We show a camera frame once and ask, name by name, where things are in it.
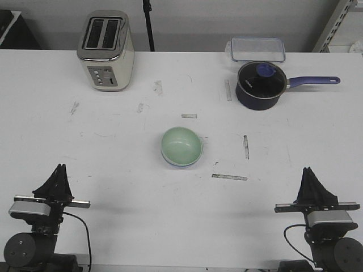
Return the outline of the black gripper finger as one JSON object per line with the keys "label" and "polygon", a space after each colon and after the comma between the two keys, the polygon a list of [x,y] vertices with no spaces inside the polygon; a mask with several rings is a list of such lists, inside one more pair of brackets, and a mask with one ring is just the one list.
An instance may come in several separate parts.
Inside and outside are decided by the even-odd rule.
{"label": "black gripper finger", "polygon": [[58,164],[51,176],[33,191],[36,198],[61,198],[63,194],[63,165]]}
{"label": "black gripper finger", "polygon": [[338,198],[329,192],[318,180],[313,170],[307,168],[307,184],[311,203],[314,205],[337,205]]}
{"label": "black gripper finger", "polygon": [[305,167],[302,173],[301,185],[294,201],[295,204],[308,204],[310,202],[310,167]]}
{"label": "black gripper finger", "polygon": [[74,197],[71,193],[65,164],[61,164],[59,179],[60,179],[59,180],[59,190],[60,190],[59,199],[62,201],[72,201],[74,199]]}

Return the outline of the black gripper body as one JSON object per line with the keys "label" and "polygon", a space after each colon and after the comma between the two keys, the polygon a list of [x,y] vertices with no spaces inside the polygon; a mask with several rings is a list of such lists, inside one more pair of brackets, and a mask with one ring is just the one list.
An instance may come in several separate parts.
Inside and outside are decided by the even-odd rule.
{"label": "black gripper body", "polygon": [[[304,216],[305,224],[307,223],[307,215],[313,211],[323,210],[343,210],[351,211],[358,210],[360,205],[355,202],[339,202],[337,205],[299,205],[295,203],[276,204],[274,211],[276,213],[296,213],[301,212]],[[347,232],[358,228],[358,224],[343,223],[343,224],[317,224],[312,228],[306,227],[305,240],[310,245],[323,244],[327,241],[336,241],[342,239]]]}
{"label": "black gripper body", "polygon": [[44,219],[21,219],[24,220],[27,224],[32,226],[31,231],[40,233],[43,235],[57,235],[60,229],[60,224],[63,222],[63,213],[65,207],[77,207],[88,209],[91,205],[90,201],[79,201],[72,200],[70,202],[62,202],[49,200],[45,198],[36,198],[27,195],[16,195],[14,197],[15,201],[28,201],[28,202],[41,202],[50,206],[50,215]]}

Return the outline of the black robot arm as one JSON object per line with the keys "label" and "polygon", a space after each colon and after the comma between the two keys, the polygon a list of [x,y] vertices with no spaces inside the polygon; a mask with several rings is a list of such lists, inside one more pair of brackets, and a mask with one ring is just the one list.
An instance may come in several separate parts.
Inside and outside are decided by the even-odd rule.
{"label": "black robot arm", "polygon": [[358,210],[356,202],[339,202],[318,180],[311,168],[303,169],[301,186],[293,203],[277,204],[276,213],[301,212],[304,239],[311,257],[281,261],[279,271],[362,271],[362,244],[347,232],[358,225],[348,214]]}
{"label": "black robot arm", "polygon": [[24,220],[30,232],[17,233],[7,241],[1,271],[83,271],[74,254],[55,253],[66,207],[87,209],[89,201],[74,199],[66,165],[59,164],[33,195],[15,195],[9,214]]}

